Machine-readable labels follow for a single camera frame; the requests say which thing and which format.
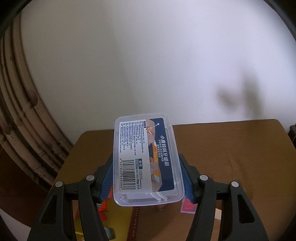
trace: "white wall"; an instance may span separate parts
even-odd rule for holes
[[[296,43],[258,0],[34,0],[23,11],[28,65],[75,143],[117,117],[173,124],[296,122]]]
[[[0,216],[4,220],[6,226],[10,229],[13,236],[18,241],[26,241],[28,239],[31,228],[15,220],[6,212],[0,209]]]

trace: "curtain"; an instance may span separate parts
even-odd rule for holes
[[[20,20],[18,15],[0,41],[0,143],[29,177],[48,190],[72,144],[50,116],[30,76]]]

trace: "container lid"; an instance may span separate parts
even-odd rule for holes
[[[180,201],[184,185],[166,113],[119,117],[115,122],[113,193],[121,206]]]

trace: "blue gripper pad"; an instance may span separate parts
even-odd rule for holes
[[[184,184],[184,189],[185,189],[185,196],[190,200],[190,202],[194,202],[195,197],[193,194],[193,184],[192,181],[183,165],[183,162],[180,160],[180,165],[181,165],[181,171],[182,171],[182,177],[183,177],[183,184]]]
[[[110,164],[106,172],[106,175],[104,176],[104,179],[102,181],[101,193],[99,196],[102,202],[109,196],[112,185],[113,185],[113,162]]]

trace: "brown tabletop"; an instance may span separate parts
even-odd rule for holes
[[[178,152],[216,182],[238,181],[257,210],[270,240],[296,213],[296,150],[277,120],[174,126]],[[113,130],[83,133],[56,181],[77,182],[93,174],[113,151]],[[192,214],[180,202],[140,209],[137,240],[186,240]],[[218,235],[215,221],[212,239]]]

